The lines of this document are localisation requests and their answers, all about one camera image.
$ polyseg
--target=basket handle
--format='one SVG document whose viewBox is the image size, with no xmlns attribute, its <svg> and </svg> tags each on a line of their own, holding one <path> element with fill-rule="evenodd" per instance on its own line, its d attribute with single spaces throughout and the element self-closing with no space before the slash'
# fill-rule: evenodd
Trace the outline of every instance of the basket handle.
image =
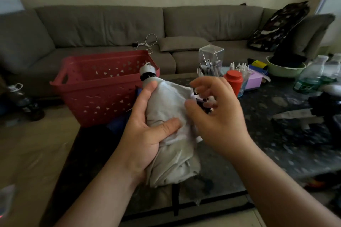
<svg viewBox="0 0 341 227">
<path fill-rule="evenodd" d="M 53 82 L 50 82 L 50 85 L 62 85 L 63 79 L 65 78 L 66 75 L 67 75 L 67 67 L 63 64 L 55 80 Z"/>
</svg>

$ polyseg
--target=charging cable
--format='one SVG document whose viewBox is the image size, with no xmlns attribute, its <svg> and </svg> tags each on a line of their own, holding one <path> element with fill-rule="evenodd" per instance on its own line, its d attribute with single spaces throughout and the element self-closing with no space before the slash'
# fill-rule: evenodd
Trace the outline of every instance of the charging cable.
<svg viewBox="0 0 341 227">
<path fill-rule="evenodd" d="M 154 35 L 156 37 L 156 41 L 153 44 L 147 43 L 147 39 L 148 39 L 149 35 Z M 144 41 L 137 41 L 137 42 L 133 43 L 133 47 L 134 47 L 134 50 L 139 50 L 139 46 L 146 46 L 147 48 L 145 50 L 148 50 L 148 54 L 152 54 L 153 50 L 151 49 L 151 47 L 153 45 L 155 45 L 157 43 L 157 41 L 158 41 L 158 37 L 156 36 L 156 34 L 148 34 Z"/>
</svg>

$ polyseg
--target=green bowl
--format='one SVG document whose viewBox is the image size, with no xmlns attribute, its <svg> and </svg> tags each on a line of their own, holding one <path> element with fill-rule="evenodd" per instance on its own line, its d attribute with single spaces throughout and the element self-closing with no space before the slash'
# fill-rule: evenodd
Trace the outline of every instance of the green bowl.
<svg viewBox="0 0 341 227">
<path fill-rule="evenodd" d="M 274 76 L 285 77 L 285 78 L 296 78 L 307 67 L 304 63 L 302 63 L 302 65 L 299 68 L 287 68 L 287 67 L 276 66 L 269 61 L 272 57 L 273 56 L 268 56 L 266 57 L 266 60 L 268 62 L 267 63 L 268 71 L 270 74 Z"/>
</svg>

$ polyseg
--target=right hand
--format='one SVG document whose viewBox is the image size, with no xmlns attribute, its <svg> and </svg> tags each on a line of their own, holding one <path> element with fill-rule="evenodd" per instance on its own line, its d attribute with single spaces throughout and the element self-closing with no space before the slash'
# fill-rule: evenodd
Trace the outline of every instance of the right hand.
<svg viewBox="0 0 341 227">
<path fill-rule="evenodd" d="M 246 128 L 240 102 L 225 78 L 203 76 L 193 80 L 190 85 L 196 88 L 201 98 L 214 96 L 216 100 L 216 103 L 204 103 L 205 107 L 214 109 L 209 115 L 194 100 L 185 102 L 187 114 L 205 143 L 229 160 L 254 144 Z"/>
</svg>

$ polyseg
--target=gray sectional sofa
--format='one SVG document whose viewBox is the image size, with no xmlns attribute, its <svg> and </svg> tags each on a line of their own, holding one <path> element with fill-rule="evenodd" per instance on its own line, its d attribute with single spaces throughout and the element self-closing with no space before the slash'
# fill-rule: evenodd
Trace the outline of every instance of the gray sectional sofa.
<svg viewBox="0 0 341 227">
<path fill-rule="evenodd" d="M 159 39 L 151 57 L 163 75 L 195 72 L 198 47 L 205 43 L 225 49 L 225 66 L 247 58 L 265 61 L 270 53 L 249 49 L 246 41 L 275 11 L 238 5 L 57 5 L 0 15 L 0 73 L 8 84 L 23 83 L 30 96 L 55 96 L 49 81 L 63 58 L 131 51 L 132 43 L 149 33 Z M 313 58 L 333 20 L 331 14 L 306 18 L 290 32 L 289 45 Z"/>
</svg>

